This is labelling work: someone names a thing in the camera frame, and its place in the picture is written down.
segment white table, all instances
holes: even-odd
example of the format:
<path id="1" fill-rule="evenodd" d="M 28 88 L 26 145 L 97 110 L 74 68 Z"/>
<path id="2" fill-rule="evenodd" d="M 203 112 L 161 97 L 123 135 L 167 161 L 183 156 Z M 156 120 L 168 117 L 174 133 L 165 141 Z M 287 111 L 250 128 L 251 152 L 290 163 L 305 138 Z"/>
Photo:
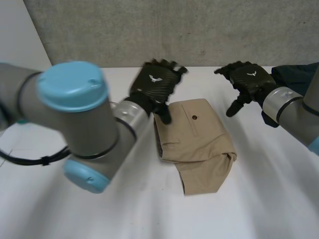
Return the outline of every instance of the white table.
<path id="1" fill-rule="evenodd" d="M 319 238 L 319 157 L 265 125 L 256 103 L 227 118 L 238 93 L 214 69 L 189 67 L 170 100 L 206 98 L 232 136 L 238 158 L 216 194 L 183 195 L 175 166 L 157 157 L 150 122 L 103 194 L 70 183 L 64 160 L 46 167 L 4 162 L 0 239 Z M 127 95 L 137 71 L 104 69 L 112 101 Z M 26 158 L 63 146 L 59 133 L 33 124 L 14 125 L 0 138 L 0 148 Z"/>

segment gray wall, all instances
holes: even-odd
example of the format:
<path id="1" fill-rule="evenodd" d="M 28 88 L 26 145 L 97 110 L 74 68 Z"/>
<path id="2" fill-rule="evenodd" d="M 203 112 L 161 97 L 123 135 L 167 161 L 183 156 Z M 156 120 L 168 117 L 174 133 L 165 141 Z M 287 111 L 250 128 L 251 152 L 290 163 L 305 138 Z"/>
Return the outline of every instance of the gray wall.
<path id="1" fill-rule="evenodd" d="M 24 0 L 53 64 L 319 61 L 319 0 Z"/>

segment robotic hand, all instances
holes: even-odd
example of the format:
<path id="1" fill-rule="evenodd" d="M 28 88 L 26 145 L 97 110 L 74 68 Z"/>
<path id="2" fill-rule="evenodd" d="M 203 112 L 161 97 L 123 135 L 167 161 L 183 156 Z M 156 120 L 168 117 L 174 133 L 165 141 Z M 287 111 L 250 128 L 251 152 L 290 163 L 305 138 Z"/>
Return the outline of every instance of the robotic hand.
<path id="1" fill-rule="evenodd" d="M 228 117 L 232 117 L 244 107 L 256 101 L 263 106 L 263 101 L 267 94 L 278 88 L 275 80 L 259 65 L 250 62 L 240 61 L 217 69 L 215 74 L 223 75 L 229 80 L 234 89 L 238 89 L 240 94 L 226 112 Z M 278 127 L 279 125 L 262 111 L 262 117 L 267 125 Z"/>
<path id="2" fill-rule="evenodd" d="M 60 131 L 68 147 L 39 160 L 6 156 L 10 162 L 48 165 L 71 153 L 64 175 L 92 193 L 102 193 L 145 130 L 151 113 L 164 123 L 166 105 L 187 72 L 175 62 L 143 65 L 129 97 L 112 109 L 100 68 L 88 62 L 57 64 L 41 73 L 0 63 L 0 129 L 26 119 Z"/>
<path id="3" fill-rule="evenodd" d="M 244 104 L 258 102 L 267 125 L 281 125 L 310 151 L 319 155 L 319 69 L 302 97 L 287 87 L 276 85 L 274 79 L 259 65 L 240 61 L 217 69 L 240 94 L 227 110 L 234 116 Z"/>
<path id="4" fill-rule="evenodd" d="M 187 73 L 185 67 L 174 70 L 177 63 L 162 60 L 160 63 L 153 60 L 146 62 L 130 90 L 130 99 L 140 103 L 150 102 L 151 111 L 159 115 L 164 124 L 171 122 L 171 116 L 166 102 L 174 92 L 175 86 L 181 81 L 182 75 Z"/>

